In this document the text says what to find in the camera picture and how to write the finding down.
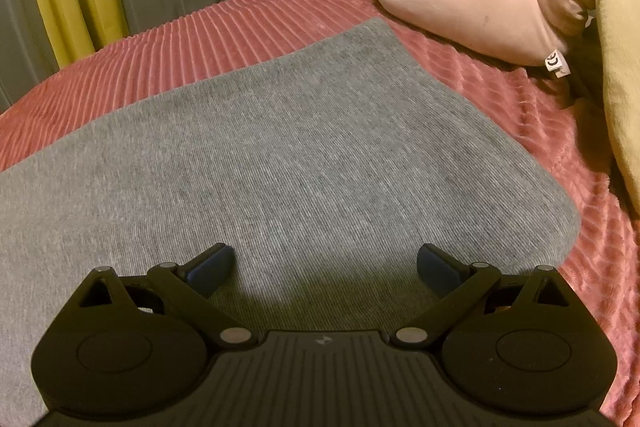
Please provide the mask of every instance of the ribbed black surface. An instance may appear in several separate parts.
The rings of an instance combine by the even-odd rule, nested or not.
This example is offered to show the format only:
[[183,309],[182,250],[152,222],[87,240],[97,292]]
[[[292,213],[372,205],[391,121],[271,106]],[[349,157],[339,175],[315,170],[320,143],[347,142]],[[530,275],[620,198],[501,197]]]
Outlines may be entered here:
[[[91,422],[51,414],[38,427]],[[102,427],[611,427],[590,411],[569,419],[501,417],[469,403],[431,358],[386,345],[376,331],[273,332],[255,349],[220,356],[179,404]]]

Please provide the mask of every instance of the yellow pillow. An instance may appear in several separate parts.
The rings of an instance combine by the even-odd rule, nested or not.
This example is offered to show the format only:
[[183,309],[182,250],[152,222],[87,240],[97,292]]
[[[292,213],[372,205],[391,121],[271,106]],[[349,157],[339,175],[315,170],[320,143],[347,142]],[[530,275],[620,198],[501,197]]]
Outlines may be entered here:
[[596,0],[613,153],[640,212],[640,0]]

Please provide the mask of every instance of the white tag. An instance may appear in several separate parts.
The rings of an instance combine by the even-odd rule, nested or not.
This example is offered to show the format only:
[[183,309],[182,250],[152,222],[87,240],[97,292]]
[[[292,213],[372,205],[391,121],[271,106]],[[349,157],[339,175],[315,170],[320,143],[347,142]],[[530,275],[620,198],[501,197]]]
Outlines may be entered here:
[[566,59],[558,50],[553,50],[553,53],[545,58],[545,66],[548,71],[555,73],[556,78],[562,78],[571,73]]

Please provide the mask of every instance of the silver screw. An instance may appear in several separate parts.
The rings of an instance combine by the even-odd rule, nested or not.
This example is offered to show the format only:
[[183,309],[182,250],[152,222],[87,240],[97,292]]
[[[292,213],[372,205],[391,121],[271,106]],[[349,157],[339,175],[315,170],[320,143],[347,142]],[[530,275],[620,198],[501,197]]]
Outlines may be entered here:
[[420,344],[424,342],[429,335],[422,328],[402,328],[396,331],[396,337],[399,341],[406,344]]
[[227,344],[242,344],[251,339],[251,331],[246,328],[226,328],[221,331],[220,338]]

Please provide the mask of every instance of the bed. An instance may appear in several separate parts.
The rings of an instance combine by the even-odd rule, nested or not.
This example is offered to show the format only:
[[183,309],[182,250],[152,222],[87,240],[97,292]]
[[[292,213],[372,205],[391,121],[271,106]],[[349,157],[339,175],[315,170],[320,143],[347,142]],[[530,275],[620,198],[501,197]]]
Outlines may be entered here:
[[638,232],[596,100],[566,78],[488,60],[388,17],[375,0],[228,0],[72,64],[0,115],[0,170],[108,112],[384,18],[436,79],[468,98],[565,188],[581,216],[561,267],[618,354],[602,411],[640,422]]

